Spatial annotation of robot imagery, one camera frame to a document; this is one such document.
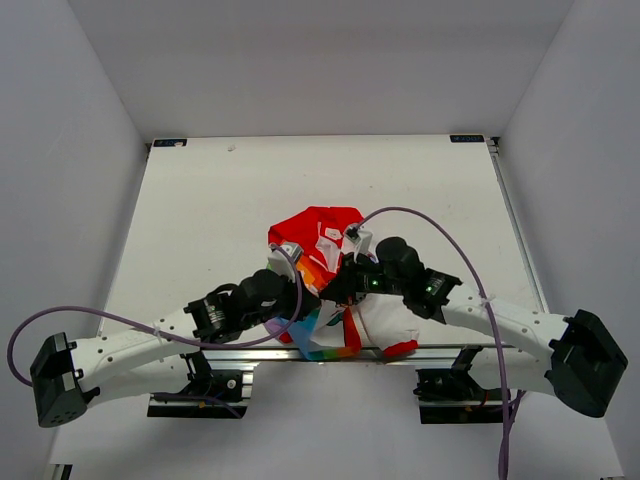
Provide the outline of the colourful cartoon children's jacket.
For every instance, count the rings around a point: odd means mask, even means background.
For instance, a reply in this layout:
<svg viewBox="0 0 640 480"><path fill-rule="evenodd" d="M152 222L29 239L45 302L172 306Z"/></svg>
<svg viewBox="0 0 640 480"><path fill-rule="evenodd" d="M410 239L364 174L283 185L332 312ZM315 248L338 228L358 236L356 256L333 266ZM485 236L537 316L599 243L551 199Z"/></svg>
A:
<svg viewBox="0 0 640 480"><path fill-rule="evenodd" d="M297 243L303 254L297 262L304 286L314 295L338 274L343 257L344 231L363 220L354 207L310 206L272 225L267 241L281 245ZM373 346L387 358L414 352L419 347L419 328L413 316L395 320L403 307L398 297L368 295L358 305L341 306L323 300L319 308L295 322L279 336L285 345L296 346L310 361L354 356Z"/></svg>

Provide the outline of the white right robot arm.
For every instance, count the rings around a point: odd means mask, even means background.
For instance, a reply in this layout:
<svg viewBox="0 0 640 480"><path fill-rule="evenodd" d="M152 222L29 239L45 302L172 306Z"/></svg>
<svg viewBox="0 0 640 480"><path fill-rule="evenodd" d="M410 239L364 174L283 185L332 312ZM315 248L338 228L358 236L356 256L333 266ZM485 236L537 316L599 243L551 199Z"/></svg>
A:
<svg viewBox="0 0 640 480"><path fill-rule="evenodd" d="M472 399L500 386L558 398L587 417L601 418L628 360L600 318L536 312L481 294L459 278L427 268L400 237L376 247L375 260L349 253L321 291L323 300L355 305L372 295L396 295L416 316L445 326L499 335L503 348L464 347L441 381L419 388L425 397Z"/></svg>

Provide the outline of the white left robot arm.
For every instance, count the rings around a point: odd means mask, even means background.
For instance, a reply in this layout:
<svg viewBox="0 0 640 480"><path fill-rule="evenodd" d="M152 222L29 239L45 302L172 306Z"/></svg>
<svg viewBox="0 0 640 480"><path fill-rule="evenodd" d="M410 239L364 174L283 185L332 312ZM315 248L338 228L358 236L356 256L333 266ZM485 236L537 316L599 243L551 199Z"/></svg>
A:
<svg viewBox="0 0 640 480"><path fill-rule="evenodd" d="M224 387L204 344L226 345L268 320L301 320L320 305L301 281L261 269L151 325L102 337L50 336L30 367L38 424L53 428L90 407L146 393L191 399Z"/></svg>

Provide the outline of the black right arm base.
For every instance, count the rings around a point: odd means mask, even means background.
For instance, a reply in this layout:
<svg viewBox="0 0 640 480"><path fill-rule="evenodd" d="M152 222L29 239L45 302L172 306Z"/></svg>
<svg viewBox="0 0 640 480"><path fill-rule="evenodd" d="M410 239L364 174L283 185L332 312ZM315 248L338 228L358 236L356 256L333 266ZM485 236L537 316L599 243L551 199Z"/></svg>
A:
<svg viewBox="0 0 640 480"><path fill-rule="evenodd" d="M420 369L413 394L424 402L478 402L501 400L500 388L486 390L470 376L472 361L483 351L479 345L464 347L445 369Z"/></svg>

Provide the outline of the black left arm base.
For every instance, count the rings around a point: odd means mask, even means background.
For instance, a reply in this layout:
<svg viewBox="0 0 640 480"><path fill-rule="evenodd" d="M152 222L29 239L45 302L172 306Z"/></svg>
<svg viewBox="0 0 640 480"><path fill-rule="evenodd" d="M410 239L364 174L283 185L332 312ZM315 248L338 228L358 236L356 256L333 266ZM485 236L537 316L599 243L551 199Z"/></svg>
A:
<svg viewBox="0 0 640 480"><path fill-rule="evenodd" d="M188 383L178 393L153 393L158 401L193 401L216 405L239 403L244 387L244 372L238 369L212 368L202 352L182 354Z"/></svg>

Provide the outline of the blue label right corner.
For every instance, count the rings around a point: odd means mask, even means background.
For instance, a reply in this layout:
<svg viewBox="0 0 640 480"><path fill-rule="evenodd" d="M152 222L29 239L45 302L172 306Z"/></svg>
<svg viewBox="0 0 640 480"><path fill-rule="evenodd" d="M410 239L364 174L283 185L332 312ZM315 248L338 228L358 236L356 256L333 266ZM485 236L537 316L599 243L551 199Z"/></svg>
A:
<svg viewBox="0 0 640 480"><path fill-rule="evenodd" d="M452 143L484 143L483 135L478 134L451 134L449 139Z"/></svg>

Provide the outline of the blue label corner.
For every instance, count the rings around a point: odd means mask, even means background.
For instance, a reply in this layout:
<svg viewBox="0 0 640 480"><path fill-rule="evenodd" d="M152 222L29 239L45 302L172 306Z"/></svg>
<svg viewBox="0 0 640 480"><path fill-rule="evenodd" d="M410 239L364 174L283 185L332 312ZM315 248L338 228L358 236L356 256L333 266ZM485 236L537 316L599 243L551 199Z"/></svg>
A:
<svg viewBox="0 0 640 480"><path fill-rule="evenodd" d="M483 135L478 134L451 134L449 139L452 143L484 143Z"/></svg>
<svg viewBox="0 0 640 480"><path fill-rule="evenodd" d="M155 139L152 146L154 148L180 148L187 145L187 139Z"/></svg>

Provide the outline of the blue label left corner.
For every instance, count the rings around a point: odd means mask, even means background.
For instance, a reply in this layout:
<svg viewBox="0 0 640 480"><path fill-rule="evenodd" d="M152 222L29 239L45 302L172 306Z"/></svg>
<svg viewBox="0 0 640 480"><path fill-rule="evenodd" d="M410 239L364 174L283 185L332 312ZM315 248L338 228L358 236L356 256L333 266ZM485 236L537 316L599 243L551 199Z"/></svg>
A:
<svg viewBox="0 0 640 480"><path fill-rule="evenodd" d="M187 139L155 139L152 146L154 148L180 148L187 145Z"/></svg>

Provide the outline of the aluminium right side rail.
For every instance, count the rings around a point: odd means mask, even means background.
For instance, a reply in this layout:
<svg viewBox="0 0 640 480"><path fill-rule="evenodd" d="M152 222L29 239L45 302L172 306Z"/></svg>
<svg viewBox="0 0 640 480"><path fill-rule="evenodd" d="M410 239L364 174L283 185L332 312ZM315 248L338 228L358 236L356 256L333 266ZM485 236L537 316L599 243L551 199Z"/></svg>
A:
<svg viewBox="0 0 640 480"><path fill-rule="evenodd" d="M518 216L518 212L515 208L515 196L512 193L511 188L508 185L504 168L501 162L500 155L500 138L499 137L486 137L485 142L489 151L489 155L494 167L497 182L499 184L501 194L505 203L507 213L514 231L516 243L519 248L519 252L524 264L524 269L527 275L529 285L531 287L536 306L544 313L548 312L548 302L544 293L540 278L533 261L531 250L529 248L524 230L522 228L521 221Z"/></svg>

